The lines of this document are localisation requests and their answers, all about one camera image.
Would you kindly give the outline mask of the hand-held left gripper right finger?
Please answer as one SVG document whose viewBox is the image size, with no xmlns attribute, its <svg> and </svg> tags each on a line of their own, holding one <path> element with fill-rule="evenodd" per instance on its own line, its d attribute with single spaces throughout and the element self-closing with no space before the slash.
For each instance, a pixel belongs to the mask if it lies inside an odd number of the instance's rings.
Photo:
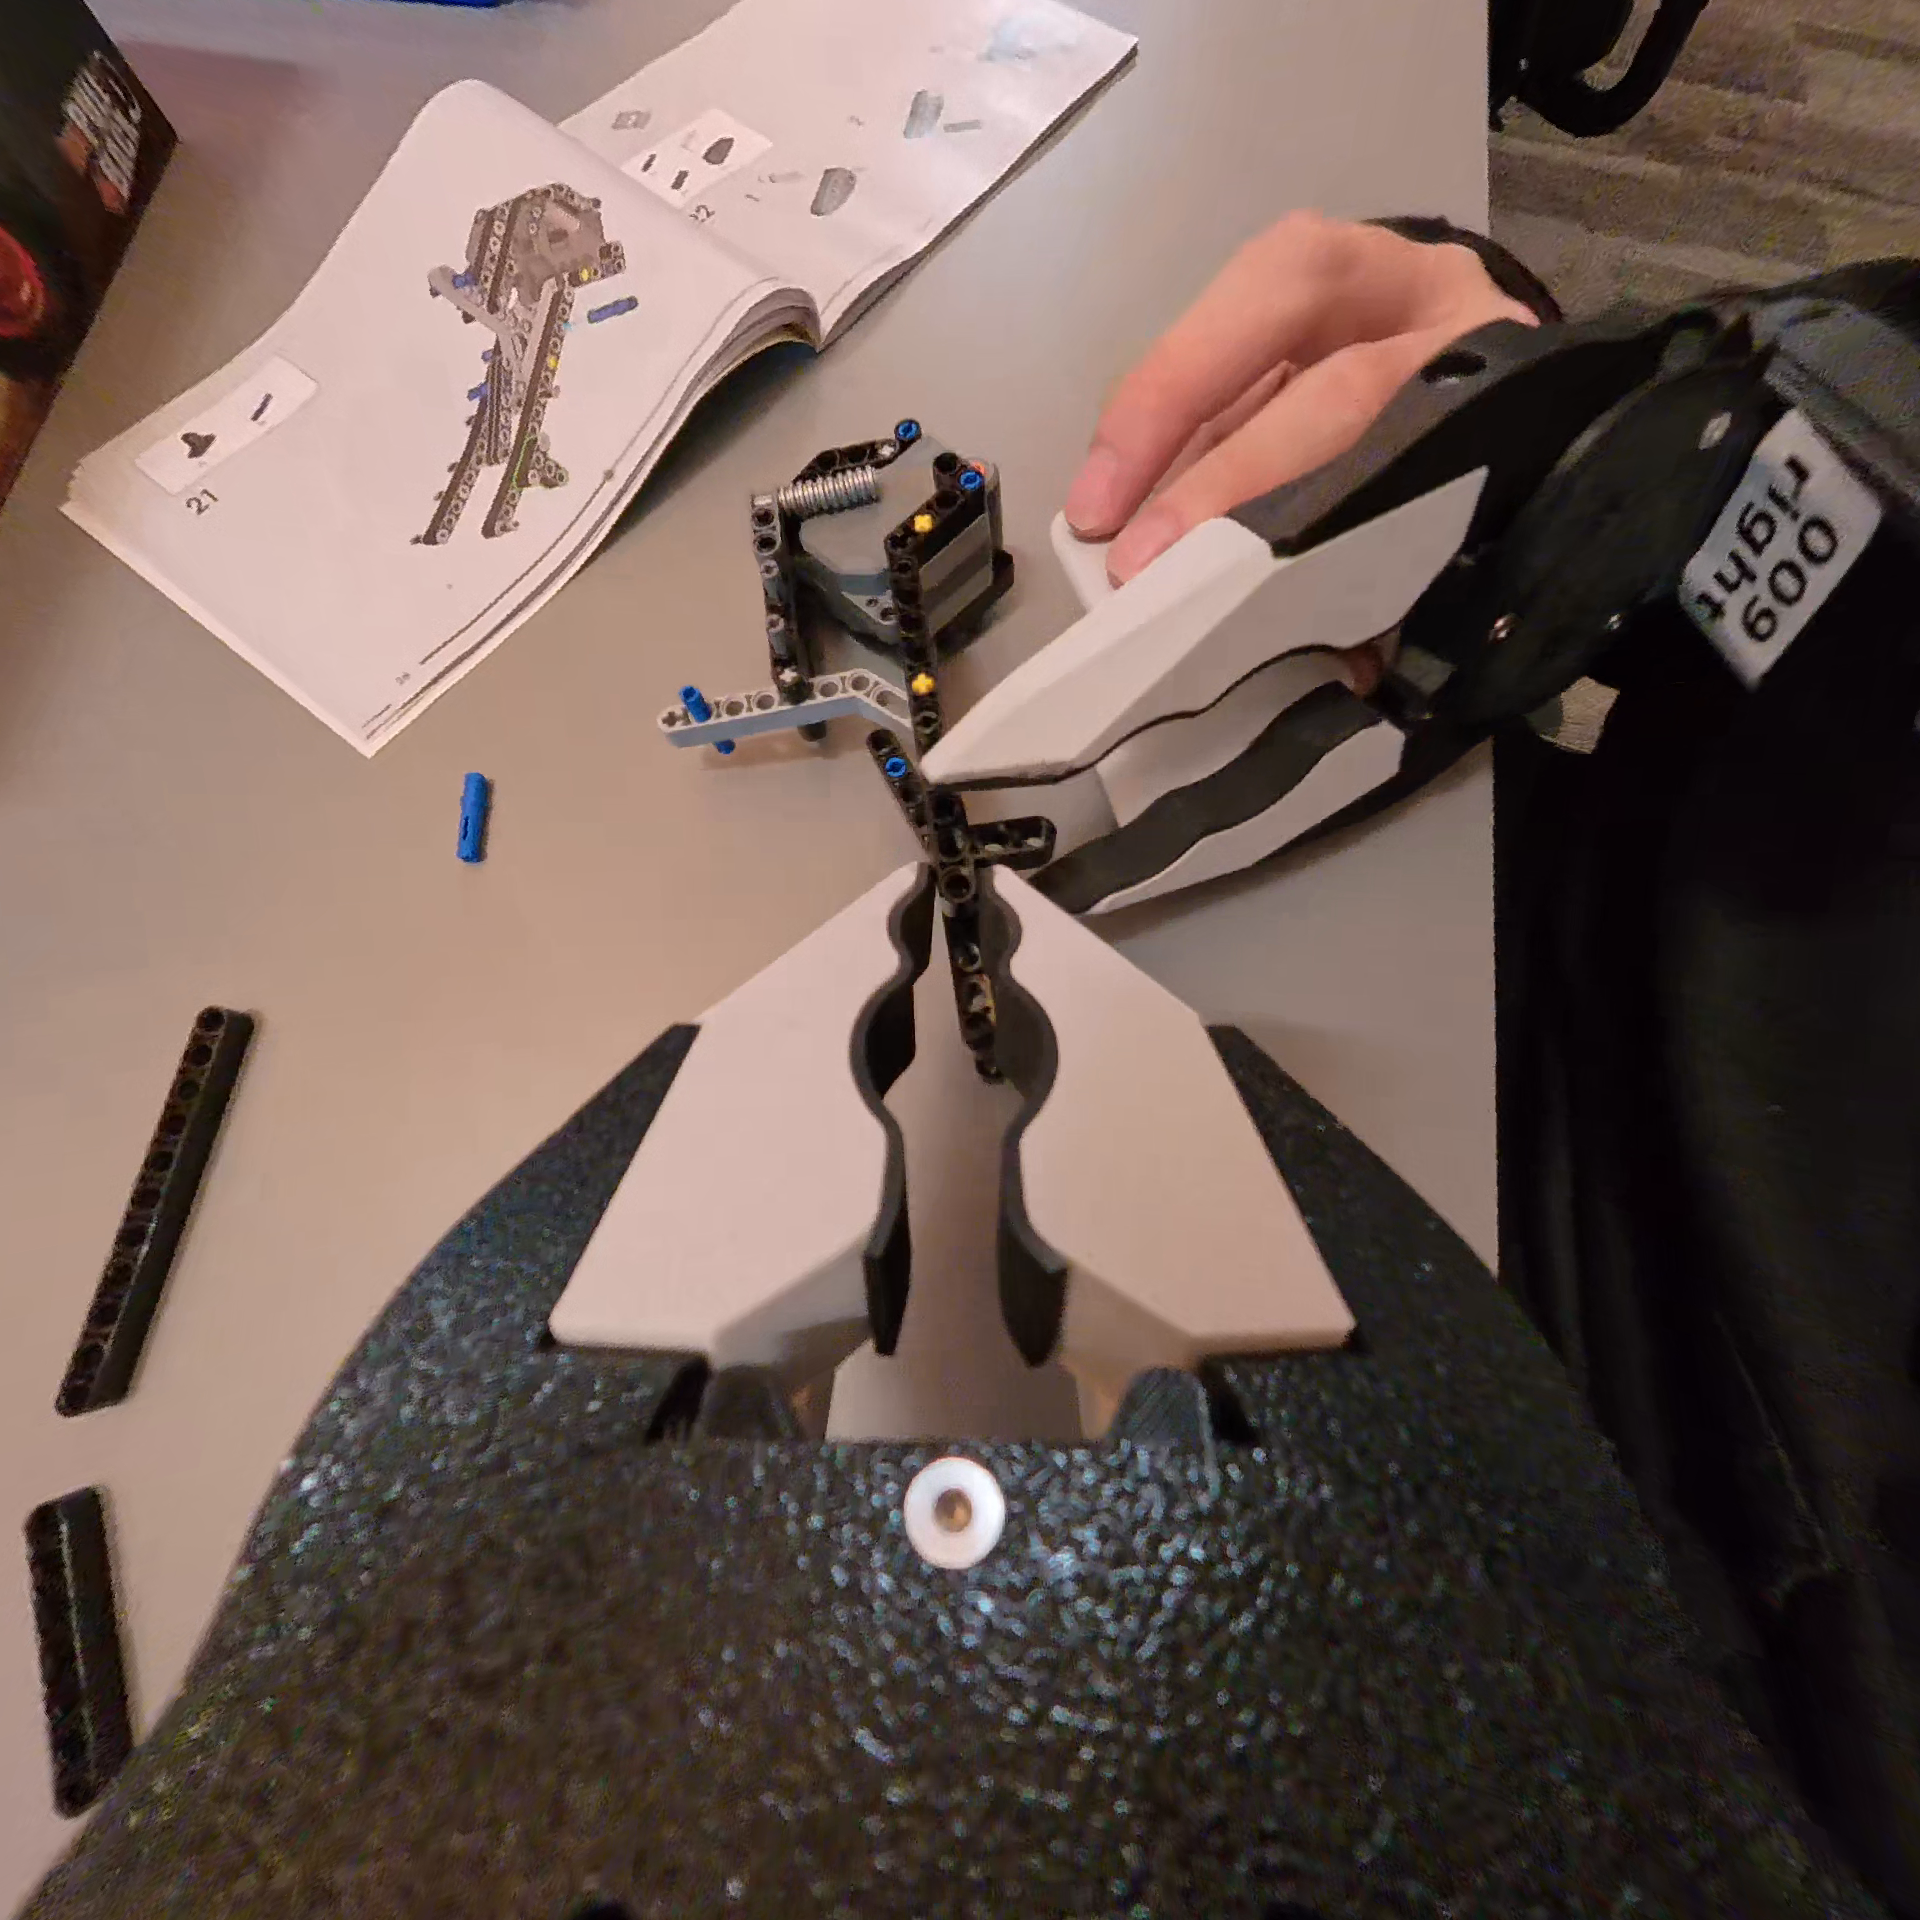
<svg viewBox="0 0 1920 1920">
<path fill-rule="evenodd" d="M 1083 1427 L 1205 1359 L 1331 1353 L 1355 1317 L 1197 1013 L 1018 874 L 992 887 L 999 1307 Z"/>
</svg>

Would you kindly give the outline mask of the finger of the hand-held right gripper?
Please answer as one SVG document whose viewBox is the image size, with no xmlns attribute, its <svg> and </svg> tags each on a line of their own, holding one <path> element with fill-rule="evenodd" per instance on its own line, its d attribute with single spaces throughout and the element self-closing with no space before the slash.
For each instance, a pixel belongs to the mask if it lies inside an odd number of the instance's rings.
<svg viewBox="0 0 1920 1920">
<path fill-rule="evenodd" d="M 1446 727 L 1396 727 L 1334 655 L 1285 655 L 1112 748 L 1090 775 L 1111 828 L 1069 828 L 1068 783 L 1051 787 L 1061 846 L 1036 884 L 1076 919 L 1111 915 L 1314 847 L 1446 767 Z"/>
<path fill-rule="evenodd" d="M 926 753 L 923 778 L 965 793 L 1062 783 L 1276 661 L 1390 633 L 1463 547 L 1485 475 L 1472 469 L 1295 557 L 1235 518 L 1200 523 L 986 693 Z"/>
</svg>

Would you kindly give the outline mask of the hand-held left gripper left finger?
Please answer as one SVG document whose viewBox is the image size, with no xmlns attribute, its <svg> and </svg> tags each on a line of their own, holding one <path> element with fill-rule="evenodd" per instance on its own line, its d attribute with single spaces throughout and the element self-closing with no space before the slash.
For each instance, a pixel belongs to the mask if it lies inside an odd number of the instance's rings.
<svg viewBox="0 0 1920 1920">
<path fill-rule="evenodd" d="M 896 1350 L 909 1289 L 904 1143 L 920 871 L 901 867 L 695 1025 L 549 1330 L 807 1385 Z"/>
</svg>

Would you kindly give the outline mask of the grey black brick model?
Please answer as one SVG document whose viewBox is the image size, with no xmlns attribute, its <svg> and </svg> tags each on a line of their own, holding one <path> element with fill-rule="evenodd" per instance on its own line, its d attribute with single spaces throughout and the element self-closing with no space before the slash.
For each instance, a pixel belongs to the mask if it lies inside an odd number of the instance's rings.
<svg viewBox="0 0 1920 1920">
<path fill-rule="evenodd" d="M 860 722 L 880 779 L 919 838 L 943 916 L 957 1026 L 978 1077 L 1000 1078 L 986 871 L 1048 865 L 1054 823 L 975 823 L 926 778 L 943 737 L 943 646 L 975 635 L 1014 583 L 999 473 L 917 418 L 820 450 L 749 503 L 765 675 L 709 694 L 684 686 L 658 715 L 678 749 L 732 754 L 755 737 L 822 737 Z"/>
</svg>

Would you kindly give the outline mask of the person's right forearm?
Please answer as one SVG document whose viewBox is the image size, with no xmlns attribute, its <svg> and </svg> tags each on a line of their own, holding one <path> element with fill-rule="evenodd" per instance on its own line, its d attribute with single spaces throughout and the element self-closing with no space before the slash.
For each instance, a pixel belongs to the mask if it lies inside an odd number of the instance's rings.
<svg viewBox="0 0 1920 1920">
<path fill-rule="evenodd" d="M 1533 323 L 1558 325 L 1565 317 L 1547 284 L 1523 259 L 1511 253 L 1511 249 L 1502 246 L 1494 237 L 1482 231 L 1454 223 L 1442 214 L 1432 217 L 1411 212 L 1383 214 L 1363 223 L 1430 249 L 1466 249 L 1476 255 L 1500 294 L 1526 309 Z"/>
</svg>

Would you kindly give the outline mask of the grey desk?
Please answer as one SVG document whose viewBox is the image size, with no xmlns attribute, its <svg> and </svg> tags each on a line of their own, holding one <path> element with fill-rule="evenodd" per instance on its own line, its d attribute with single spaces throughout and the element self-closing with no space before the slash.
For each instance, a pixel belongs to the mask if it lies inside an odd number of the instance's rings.
<svg viewBox="0 0 1920 1920">
<path fill-rule="evenodd" d="M 330 1379 L 468 1205 L 668 1025 L 904 854 L 861 749 L 675 753 L 678 684 L 760 646 L 741 513 L 919 417 L 992 458 L 1018 588 L 965 659 L 1074 612 L 1048 553 L 1090 428 L 1292 206 L 1485 227 L 1483 4 L 1090 4 L 1138 58 L 820 356 L 687 422 L 589 567 L 362 759 L 61 516 L 80 455 L 252 346 L 418 107 L 562 119 L 722 4 L 95 4 L 181 134 L 5 510 L 5 1915 L 53 1806 L 21 1523 L 98 1484 L 134 1727 L 179 1690 Z M 467 773 L 487 857 L 458 859 Z M 128 1397 L 55 1399 L 206 1006 L 255 1022 Z"/>
</svg>

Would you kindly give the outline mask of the person's right hand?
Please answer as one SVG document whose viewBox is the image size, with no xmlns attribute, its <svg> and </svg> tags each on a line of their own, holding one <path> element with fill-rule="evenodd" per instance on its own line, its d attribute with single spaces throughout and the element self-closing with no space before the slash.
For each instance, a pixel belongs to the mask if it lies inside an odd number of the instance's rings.
<svg viewBox="0 0 1920 1920">
<path fill-rule="evenodd" d="M 1533 325 L 1475 253 L 1292 211 L 1117 383 L 1062 518 L 1127 586 L 1202 521 L 1331 463 L 1406 381 L 1494 323 Z"/>
</svg>

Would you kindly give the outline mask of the black chair base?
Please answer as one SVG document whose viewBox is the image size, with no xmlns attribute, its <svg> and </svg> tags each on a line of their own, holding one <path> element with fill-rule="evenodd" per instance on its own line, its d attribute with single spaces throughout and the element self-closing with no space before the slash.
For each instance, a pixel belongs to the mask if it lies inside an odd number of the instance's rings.
<svg viewBox="0 0 1920 1920">
<path fill-rule="evenodd" d="M 1520 105 L 1573 138 L 1605 138 L 1644 113 L 1667 85 L 1708 4 L 1655 4 L 1622 76 L 1607 87 L 1589 83 L 1589 70 L 1624 34 L 1631 9 L 1631 3 L 1490 3 L 1488 129 L 1502 130 L 1503 110 Z"/>
</svg>

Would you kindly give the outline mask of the long black toy beam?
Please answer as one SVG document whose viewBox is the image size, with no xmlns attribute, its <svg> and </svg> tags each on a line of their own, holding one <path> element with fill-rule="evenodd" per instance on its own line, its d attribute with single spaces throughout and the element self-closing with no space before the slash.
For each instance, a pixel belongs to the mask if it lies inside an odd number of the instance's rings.
<svg viewBox="0 0 1920 1920">
<path fill-rule="evenodd" d="M 253 1031 L 248 1013 L 218 1004 L 192 1022 L 55 1394 L 67 1420 L 133 1388 Z"/>
</svg>

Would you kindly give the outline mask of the short black toy beam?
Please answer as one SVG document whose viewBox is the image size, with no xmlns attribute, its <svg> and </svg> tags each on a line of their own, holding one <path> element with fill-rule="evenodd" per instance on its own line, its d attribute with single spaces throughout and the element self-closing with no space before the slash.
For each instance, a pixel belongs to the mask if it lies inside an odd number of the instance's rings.
<svg viewBox="0 0 1920 1920">
<path fill-rule="evenodd" d="M 23 1543 L 55 1810 L 78 1818 L 134 1743 L 102 1489 L 37 1505 Z"/>
</svg>

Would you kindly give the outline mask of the open instruction booklet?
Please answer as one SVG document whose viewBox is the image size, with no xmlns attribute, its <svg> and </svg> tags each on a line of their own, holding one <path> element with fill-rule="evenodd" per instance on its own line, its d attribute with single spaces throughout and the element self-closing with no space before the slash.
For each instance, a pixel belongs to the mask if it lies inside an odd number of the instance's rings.
<svg viewBox="0 0 1920 1920">
<path fill-rule="evenodd" d="M 707 394 L 827 347 L 1134 58 L 1069 4 L 734 4 L 555 125 L 455 83 L 284 316 L 63 515 L 373 757 Z"/>
</svg>

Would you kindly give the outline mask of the dark building toy box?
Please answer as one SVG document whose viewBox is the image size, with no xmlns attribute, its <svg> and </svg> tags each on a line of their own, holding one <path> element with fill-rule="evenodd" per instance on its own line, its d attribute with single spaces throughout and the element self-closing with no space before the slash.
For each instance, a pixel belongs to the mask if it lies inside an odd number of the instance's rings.
<svg viewBox="0 0 1920 1920">
<path fill-rule="evenodd" d="M 85 3 L 3 4 L 3 491 L 74 369 L 176 130 Z"/>
</svg>

